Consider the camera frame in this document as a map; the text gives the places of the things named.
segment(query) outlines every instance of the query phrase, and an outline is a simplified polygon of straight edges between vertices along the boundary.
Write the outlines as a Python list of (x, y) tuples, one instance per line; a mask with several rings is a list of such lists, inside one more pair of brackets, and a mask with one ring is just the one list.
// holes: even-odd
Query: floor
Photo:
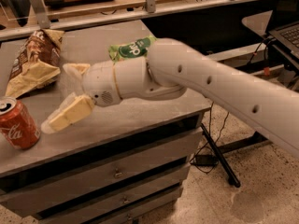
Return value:
[[(211, 134), (214, 140), (227, 112), (213, 105)], [(209, 113), (204, 117), (208, 127)], [(229, 115), (218, 145), (252, 136), (254, 131)], [(241, 182), (236, 188), (227, 182), (221, 164), (202, 171), (192, 166), (183, 182), (182, 196), (139, 219), (140, 224), (294, 224), (299, 223), (299, 160), (268, 141), (225, 154)], [(37, 220), (20, 218), (0, 208), (0, 223), (31, 224)]]

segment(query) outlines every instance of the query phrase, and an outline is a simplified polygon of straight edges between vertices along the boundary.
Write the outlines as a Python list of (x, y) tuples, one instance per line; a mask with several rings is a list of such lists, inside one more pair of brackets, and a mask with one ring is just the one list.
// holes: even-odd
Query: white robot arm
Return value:
[(96, 105), (138, 97), (164, 100), (198, 91), (299, 158), (299, 94), (210, 60), (173, 39), (158, 39), (143, 57), (98, 63), (82, 77)]

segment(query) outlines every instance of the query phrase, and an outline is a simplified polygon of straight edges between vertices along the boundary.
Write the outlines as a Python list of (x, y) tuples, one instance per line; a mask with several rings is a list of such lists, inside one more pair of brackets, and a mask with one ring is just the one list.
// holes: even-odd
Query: tabletop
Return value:
[[(150, 35), (142, 21), (128, 21), (89, 29), (66, 32), (63, 38), (60, 64), (98, 63), (109, 60), (107, 48)], [(5, 94), (8, 76), (17, 52), (24, 40), (3, 43), (0, 49), (0, 96)], [(53, 86), (33, 92), (21, 100), (40, 127), (41, 123), (62, 102), (76, 85), (63, 72)], [(96, 107), (84, 120), (54, 133), (42, 133), (40, 140), (28, 150), (12, 147), (0, 135), (0, 177), (42, 163), (117, 140), (132, 133), (170, 123), (208, 111), (210, 105), (198, 92), (187, 90), (181, 97), (167, 101), (128, 99), (120, 105)]]

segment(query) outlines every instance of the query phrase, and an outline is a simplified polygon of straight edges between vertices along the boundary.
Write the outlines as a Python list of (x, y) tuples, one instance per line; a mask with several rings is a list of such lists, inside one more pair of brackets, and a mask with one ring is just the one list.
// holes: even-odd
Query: coca-cola can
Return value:
[(40, 137), (27, 107), (12, 97), (0, 97), (0, 131), (16, 149), (32, 147)]

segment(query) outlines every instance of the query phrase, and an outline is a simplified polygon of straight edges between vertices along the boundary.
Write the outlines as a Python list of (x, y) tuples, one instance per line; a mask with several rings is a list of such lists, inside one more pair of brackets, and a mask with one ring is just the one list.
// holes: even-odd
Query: chip bag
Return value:
[(38, 30), (30, 35), (14, 61), (6, 96), (18, 98), (56, 80), (60, 74), (59, 59), (63, 35), (63, 31), (50, 29)]
[(112, 45), (108, 49), (109, 56), (113, 62), (146, 56), (148, 48), (155, 40), (157, 40), (156, 37), (149, 35), (129, 44)]

